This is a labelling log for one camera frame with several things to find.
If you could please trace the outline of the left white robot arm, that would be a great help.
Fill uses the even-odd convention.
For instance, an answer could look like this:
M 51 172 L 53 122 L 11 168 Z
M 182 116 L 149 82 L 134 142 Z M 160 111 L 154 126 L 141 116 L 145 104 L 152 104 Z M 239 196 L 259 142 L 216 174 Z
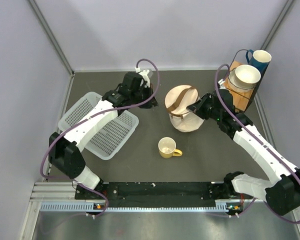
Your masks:
M 48 161 L 64 175 L 86 187 L 92 198 L 104 191 L 103 181 L 86 165 L 82 151 L 109 122 L 129 108 L 150 109 L 157 105 L 151 84 L 150 69 L 126 73 L 115 89 L 106 92 L 97 105 L 80 122 L 61 134 L 50 136 Z

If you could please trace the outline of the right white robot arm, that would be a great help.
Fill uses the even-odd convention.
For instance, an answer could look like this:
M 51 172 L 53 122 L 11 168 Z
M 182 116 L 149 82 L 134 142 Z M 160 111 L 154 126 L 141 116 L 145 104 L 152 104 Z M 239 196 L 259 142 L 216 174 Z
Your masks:
M 243 112 L 236 112 L 227 89 L 207 93 L 187 109 L 203 120 L 216 121 L 219 129 L 242 147 L 268 177 L 264 180 L 240 171 L 229 173 L 223 185 L 227 197 L 252 196 L 279 216 L 300 207 L 300 168 L 280 155 Z

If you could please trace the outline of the cream round laundry bag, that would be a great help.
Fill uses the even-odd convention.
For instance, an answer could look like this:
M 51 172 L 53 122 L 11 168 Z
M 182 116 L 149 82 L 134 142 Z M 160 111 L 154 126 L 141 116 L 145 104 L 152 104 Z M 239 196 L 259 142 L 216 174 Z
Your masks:
M 165 96 L 164 105 L 173 127 L 182 132 L 196 131 L 204 120 L 187 109 L 200 99 L 198 90 L 191 85 L 178 85 Z

